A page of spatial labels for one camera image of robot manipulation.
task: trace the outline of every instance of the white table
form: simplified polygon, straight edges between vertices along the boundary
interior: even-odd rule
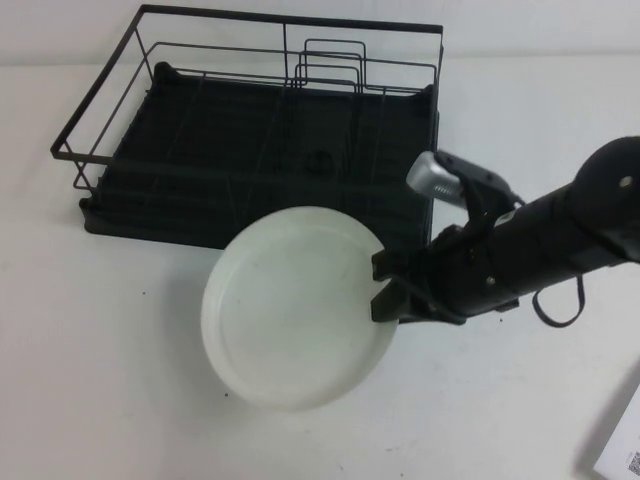
[[[569,329],[529,299],[403,326],[346,397],[258,411],[226,396],[201,345],[219,253],[82,228],[74,167],[48,148],[98,70],[0,69],[0,478],[598,478],[640,383],[640,269],[588,276]],[[533,199],[640,131],[638,85],[640,57],[447,60],[440,146]],[[436,229],[461,218],[440,208]],[[573,284],[544,301],[569,315]]]

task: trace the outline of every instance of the paper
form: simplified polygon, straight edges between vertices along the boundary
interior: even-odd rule
[[[594,470],[607,480],[640,480],[640,388],[633,395]]]

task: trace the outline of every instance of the white wall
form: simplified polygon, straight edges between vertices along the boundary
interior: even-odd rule
[[[181,0],[179,3],[292,15],[441,23],[445,26],[447,58],[640,52],[638,0]],[[0,65],[102,63],[138,5],[136,0],[3,0]]]

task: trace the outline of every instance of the black drip tray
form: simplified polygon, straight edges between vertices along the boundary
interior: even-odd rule
[[[431,87],[313,86],[157,64],[114,161],[81,201],[87,230],[224,248],[264,215],[315,205],[355,217],[386,248],[426,244],[431,205],[405,176],[435,130]]]

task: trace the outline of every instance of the white surface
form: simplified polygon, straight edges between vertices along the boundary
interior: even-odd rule
[[[0,65],[104,63],[139,4],[137,0],[2,2]],[[181,0],[179,4],[437,23],[445,26],[449,58],[640,52],[636,0]]]
[[[263,407],[295,411],[358,385],[387,351],[397,322],[373,323],[383,246],[357,220],[298,207],[247,227],[213,267],[202,337],[220,378]]]
[[[637,459],[640,458],[640,388],[636,390],[631,403],[620,419],[613,435],[607,442],[602,455],[596,462],[595,470],[607,480],[637,480]]]
[[[262,413],[225,397],[202,348],[219,254],[82,230],[74,167],[48,148],[97,72],[0,69],[0,478],[598,478],[640,383],[637,267],[589,275],[569,329],[528,299],[402,326],[343,398]],[[640,57],[445,60],[441,146],[533,199],[638,133],[639,84]],[[574,286],[542,301],[569,314]]]

